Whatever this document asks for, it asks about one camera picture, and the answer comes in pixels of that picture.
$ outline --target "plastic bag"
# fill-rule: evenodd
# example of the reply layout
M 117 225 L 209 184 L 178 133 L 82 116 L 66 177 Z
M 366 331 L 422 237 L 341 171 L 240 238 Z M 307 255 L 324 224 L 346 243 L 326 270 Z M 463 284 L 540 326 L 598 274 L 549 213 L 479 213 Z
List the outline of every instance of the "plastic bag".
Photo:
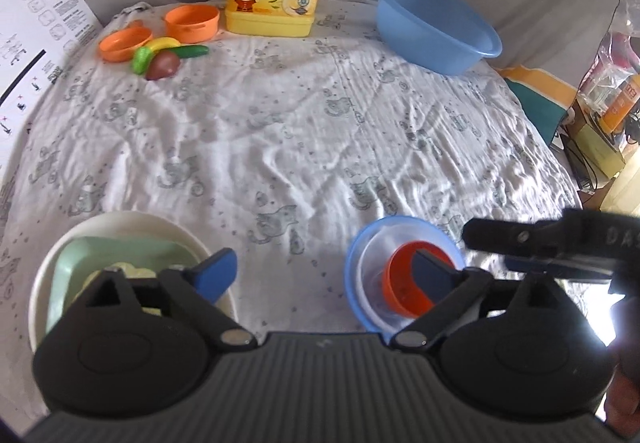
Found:
M 640 0 L 620 0 L 609 29 L 613 33 L 640 37 Z
M 578 95 L 591 110 L 602 116 L 620 93 L 619 87 L 638 73 L 640 58 L 631 48 L 630 37 L 609 32 L 600 43 L 598 55 L 580 84 Z

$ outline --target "toy green pepper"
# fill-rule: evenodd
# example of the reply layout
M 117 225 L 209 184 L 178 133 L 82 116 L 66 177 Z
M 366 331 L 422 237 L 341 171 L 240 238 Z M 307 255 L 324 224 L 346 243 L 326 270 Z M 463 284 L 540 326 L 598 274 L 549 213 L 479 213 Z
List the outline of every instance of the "toy green pepper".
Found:
M 136 74 L 144 74 L 154 55 L 155 53 L 146 46 L 136 49 L 131 60 L 131 70 Z

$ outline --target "teal fabric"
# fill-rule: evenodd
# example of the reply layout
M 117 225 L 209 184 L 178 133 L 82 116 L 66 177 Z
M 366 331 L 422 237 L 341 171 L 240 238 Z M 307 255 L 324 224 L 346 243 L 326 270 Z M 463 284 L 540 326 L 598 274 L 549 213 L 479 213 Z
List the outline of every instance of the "teal fabric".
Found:
M 547 100 L 535 90 L 523 86 L 517 82 L 507 80 L 507 85 L 520 100 L 529 121 L 533 123 L 540 136 L 549 145 L 554 139 L 556 129 L 564 117 L 565 110 L 554 102 Z

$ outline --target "patterned fabric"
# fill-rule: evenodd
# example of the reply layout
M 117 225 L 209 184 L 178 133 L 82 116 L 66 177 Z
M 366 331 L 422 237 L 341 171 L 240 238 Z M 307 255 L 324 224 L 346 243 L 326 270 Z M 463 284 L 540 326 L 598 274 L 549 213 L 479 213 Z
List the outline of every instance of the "patterned fabric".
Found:
M 142 19 L 160 36 L 170 8 L 130 8 L 104 33 Z M 373 6 L 323 0 L 307 39 L 222 32 L 209 46 L 147 82 L 92 44 L 33 116 L 0 194 L 0 414 L 12 423 L 44 412 L 27 340 L 34 274 L 88 217 L 150 212 L 236 250 L 239 321 L 262 337 L 361 329 L 342 266 L 380 217 L 423 217 L 462 245 L 471 217 L 578 206 L 495 71 L 483 62 L 447 78 L 408 64 L 380 41 Z M 487 254 L 467 260 L 500 273 Z

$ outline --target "orange cup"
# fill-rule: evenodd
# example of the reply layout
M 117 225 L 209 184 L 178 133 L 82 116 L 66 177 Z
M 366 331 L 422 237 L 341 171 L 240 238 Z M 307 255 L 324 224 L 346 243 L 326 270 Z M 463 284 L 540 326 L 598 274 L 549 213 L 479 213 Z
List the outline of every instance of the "orange cup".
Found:
M 135 20 L 123 30 L 111 33 L 98 45 L 100 56 L 107 62 L 128 62 L 136 49 L 142 47 L 154 37 L 151 29 Z
M 407 318 L 417 318 L 433 307 L 433 301 L 418 288 L 411 275 L 411 261 L 419 249 L 454 267 L 446 253 L 426 241 L 412 241 L 396 249 L 382 274 L 382 295 L 393 311 Z
M 205 42 L 216 36 L 220 12 L 207 4 L 185 4 L 164 16 L 166 34 L 180 44 Z

